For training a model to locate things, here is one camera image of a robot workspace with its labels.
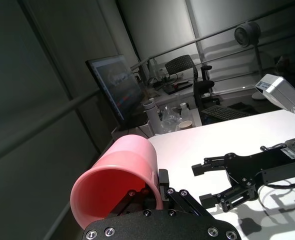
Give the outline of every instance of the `office chair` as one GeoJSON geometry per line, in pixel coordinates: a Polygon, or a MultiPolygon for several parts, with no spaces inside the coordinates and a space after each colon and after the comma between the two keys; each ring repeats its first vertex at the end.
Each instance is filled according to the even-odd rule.
{"type": "Polygon", "coordinates": [[[199,73],[190,55],[183,55],[183,56],[174,58],[173,60],[165,64],[165,68],[169,75],[176,74],[188,69],[193,69],[194,99],[195,99],[195,104],[199,110],[205,109],[206,107],[204,104],[208,102],[213,102],[217,105],[220,104],[220,100],[218,98],[212,98],[211,96],[202,98],[202,94],[208,93],[209,89],[211,89],[214,86],[214,82],[207,80],[207,76],[206,76],[206,71],[210,70],[212,66],[201,67],[203,81],[198,81],[199,73]]]}

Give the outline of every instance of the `pink cup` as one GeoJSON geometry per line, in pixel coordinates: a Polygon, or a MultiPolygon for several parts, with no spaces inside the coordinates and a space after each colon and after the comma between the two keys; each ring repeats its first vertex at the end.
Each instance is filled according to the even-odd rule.
{"type": "Polygon", "coordinates": [[[139,192],[145,184],[154,193],[156,209],[163,209],[156,150],[144,137],[123,136],[76,180],[70,197],[72,213],[85,229],[105,218],[129,190],[139,192]]]}

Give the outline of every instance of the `computer monitor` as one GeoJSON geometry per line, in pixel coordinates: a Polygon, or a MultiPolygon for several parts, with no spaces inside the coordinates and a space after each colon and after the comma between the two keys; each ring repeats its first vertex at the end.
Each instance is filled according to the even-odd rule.
{"type": "Polygon", "coordinates": [[[142,101],[144,94],[123,55],[85,62],[122,126],[142,101]]]}

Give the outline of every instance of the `white wall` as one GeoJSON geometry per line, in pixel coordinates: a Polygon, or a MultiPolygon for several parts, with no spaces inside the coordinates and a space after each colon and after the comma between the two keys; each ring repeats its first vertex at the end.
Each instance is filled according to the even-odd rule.
{"type": "Polygon", "coordinates": [[[123,54],[128,65],[133,66],[138,63],[138,58],[132,47],[127,30],[123,24],[121,15],[115,0],[98,0],[109,33],[116,46],[117,52],[123,54]]]}
{"type": "MultiPolygon", "coordinates": [[[[269,10],[275,9],[290,0],[191,0],[191,5],[196,18],[197,28],[201,36],[227,28],[269,10]]],[[[295,7],[256,21],[261,28],[260,43],[275,40],[295,32],[295,7]]],[[[213,59],[225,54],[241,50],[234,39],[234,29],[210,37],[201,42],[205,58],[213,59]]],[[[274,66],[274,57],[293,51],[295,39],[287,41],[283,47],[275,51],[275,45],[260,48],[263,68],[274,66]]],[[[258,69],[254,51],[226,57],[208,63],[213,66],[210,77],[213,81],[225,77],[252,72],[258,69]]],[[[217,82],[215,91],[233,89],[255,84],[260,79],[258,74],[238,77],[227,81],[217,82]]]]}
{"type": "MultiPolygon", "coordinates": [[[[291,2],[291,0],[189,0],[201,37],[291,2]]],[[[141,58],[166,51],[194,39],[185,0],[121,0],[122,10],[141,58]]],[[[295,33],[295,6],[256,21],[260,43],[295,33]]],[[[243,50],[234,39],[234,29],[201,41],[206,60],[243,50]]],[[[263,68],[275,66],[274,58],[295,52],[295,37],[260,48],[263,68]]],[[[195,44],[157,57],[158,67],[178,56],[190,54],[200,62],[195,44]]],[[[259,74],[221,79],[258,70],[253,50],[208,63],[214,92],[253,86],[259,74]]]]}
{"type": "MultiPolygon", "coordinates": [[[[26,0],[73,97],[97,89],[85,61],[115,56],[117,48],[96,0],[26,0]]],[[[80,108],[98,147],[112,139],[117,122],[100,94],[80,108]]]]}
{"type": "MultiPolygon", "coordinates": [[[[0,144],[68,99],[16,0],[0,0],[0,144]]],[[[97,156],[74,112],[0,159],[0,240],[42,239],[97,156]]]]}
{"type": "MultiPolygon", "coordinates": [[[[120,0],[120,5],[140,58],[177,47],[194,39],[185,0],[120,0]]],[[[159,65],[189,54],[195,63],[195,44],[156,58],[159,65]]]]}

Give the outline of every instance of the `pink plastic cup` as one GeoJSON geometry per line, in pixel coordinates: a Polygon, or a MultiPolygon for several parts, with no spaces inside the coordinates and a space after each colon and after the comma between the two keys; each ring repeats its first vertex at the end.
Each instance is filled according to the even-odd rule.
{"type": "Polygon", "coordinates": [[[75,182],[70,205],[77,223],[85,229],[105,218],[129,190],[140,191],[148,185],[163,209],[159,191],[157,153],[144,137],[126,135],[75,182]]]}

